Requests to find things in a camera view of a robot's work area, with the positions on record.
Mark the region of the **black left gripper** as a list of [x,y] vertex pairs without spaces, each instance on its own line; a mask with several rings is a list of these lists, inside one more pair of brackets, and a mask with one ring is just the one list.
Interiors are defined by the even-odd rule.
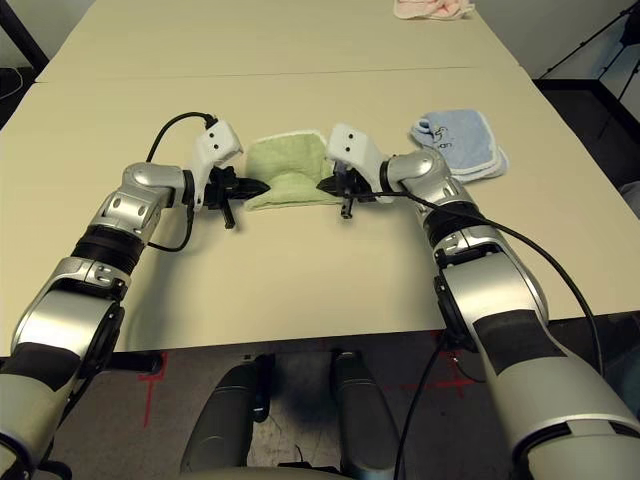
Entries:
[[234,193],[235,200],[250,200],[268,192],[270,186],[260,180],[239,178],[237,180],[233,167],[214,167],[204,190],[203,206],[208,210],[222,212],[225,228],[233,229],[236,225],[229,200]]

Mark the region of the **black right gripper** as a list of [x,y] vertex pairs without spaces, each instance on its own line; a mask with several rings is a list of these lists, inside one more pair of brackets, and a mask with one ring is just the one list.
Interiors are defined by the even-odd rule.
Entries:
[[317,189],[342,199],[340,215],[345,220],[350,220],[353,217],[352,210],[356,202],[375,201],[369,183],[358,171],[352,168],[335,167],[334,175],[322,179],[317,184]]

